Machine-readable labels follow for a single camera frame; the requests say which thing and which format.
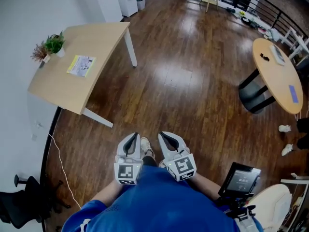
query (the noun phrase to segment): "round table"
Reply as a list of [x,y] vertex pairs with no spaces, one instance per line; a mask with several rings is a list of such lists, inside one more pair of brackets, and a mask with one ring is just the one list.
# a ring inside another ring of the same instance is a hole
[[[239,98],[244,107],[252,113],[260,113],[264,107],[274,101],[288,113],[297,114],[303,106],[303,90],[298,74],[285,53],[281,50],[285,65],[277,63],[270,46],[271,41],[266,39],[256,39],[253,42],[253,59],[256,69],[253,73],[239,85]],[[265,83],[260,88],[253,82],[259,74]],[[271,97],[265,100],[264,92],[269,90]]]
[[289,189],[286,185],[277,184],[261,191],[259,194],[254,196],[247,204],[247,206],[256,206],[252,212],[255,214],[255,218],[260,222],[265,231],[276,232],[283,223],[285,215],[282,216],[279,220],[275,220],[274,213],[276,205],[279,205],[277,209],[282,208],[279,202],[280,199],[284,197],[284,195],[289,195],[289,197],[291,197]]

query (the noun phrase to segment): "black office chair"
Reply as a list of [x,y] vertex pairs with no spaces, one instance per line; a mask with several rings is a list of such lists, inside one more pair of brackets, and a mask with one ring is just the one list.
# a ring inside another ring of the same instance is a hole
[[16,187],[18,184],[26,184],[25,190],[13,193],[0,192],[0,219],[2,222],[12,223],[17,229],[33,219],[41,223],[50,217],[52,208],[60,213],[56,203],[70,208],[70,205],[56,198],[56,190],[63,184],[62,181],[59,181],[53,190],[41,186],[32,176],[27,181],[22,181],[16,175],[14,183]]

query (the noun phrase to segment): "black table base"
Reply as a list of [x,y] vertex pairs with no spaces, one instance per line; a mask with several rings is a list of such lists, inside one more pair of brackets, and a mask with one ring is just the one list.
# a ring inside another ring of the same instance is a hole
[[275,101],[273,96],[265,99],[264,92],[268,90],[267,86],[262,88],[254,82],[254,78],[259,75],[258,69],[239,85],[239,98],[243,106],[253,114],[259,114],[263,108]]

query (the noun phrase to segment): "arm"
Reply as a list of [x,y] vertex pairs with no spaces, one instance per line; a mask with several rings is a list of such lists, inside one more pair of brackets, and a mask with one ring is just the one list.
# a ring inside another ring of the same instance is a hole
[[119,184],[116,180],[113,180],[107,187],[97,193],[92,200],[99,200],[107,207],[117,199],[119,193],[122,190],[123,185]]
[[201,193],[203,193],[211,200],[215,201],[220,197],[218,192],[221,187],[216,183],[212,182],[211,180],[201,176],[198,173],[196,173],[196,175],[194,175],[189,180],[197,187],[197,189]]

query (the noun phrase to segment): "white stand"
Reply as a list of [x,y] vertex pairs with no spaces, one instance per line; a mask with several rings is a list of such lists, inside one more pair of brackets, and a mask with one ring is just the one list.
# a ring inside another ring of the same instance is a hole
[[129,55],[130,55],[130,58],[131,58],[131,61],[132,61],[132,65],[134,67],[137,67],[137,60],[136,60],[136,56],[135,56],[135,52],[134,52],[134,48],[133,48],[129,29],[126,30],[125,41],[126,41],[127,50],[129,52]]
[[103,125],[106,125],[108,127],[111,127],[113,126],[113,123],[109,122],[108,120],[102,118],[101,116],[95,114],[94,112],[91,112],[89,109],[85,108],[84,111],[83,111],[83,115],[86,115],[87,117],[91,118],[91,119],[94,119],[95,121],[103,124]]
[[292,50],[292,48],[296,45],[296,43],[299,43],[299,46],[295,49],[295,51],[289,56],[289,59],[292,59],[295,57],[296,54],[298,54],[301,50],[306,51],[309,54],[309,50],[307,48],[307,44],[309,43],[309,38],[304,42],[302,37],[298,36],[296,31],[290,27],[289,31],[286,33],[286,35],[284,36],[284,38],[282,39],[281,43],[283,44],[285,41],[287,41],[290,33],[293,34],[293,36],[296,38],[296,41],[293,43],[293,45],[291,46],[290,50]]

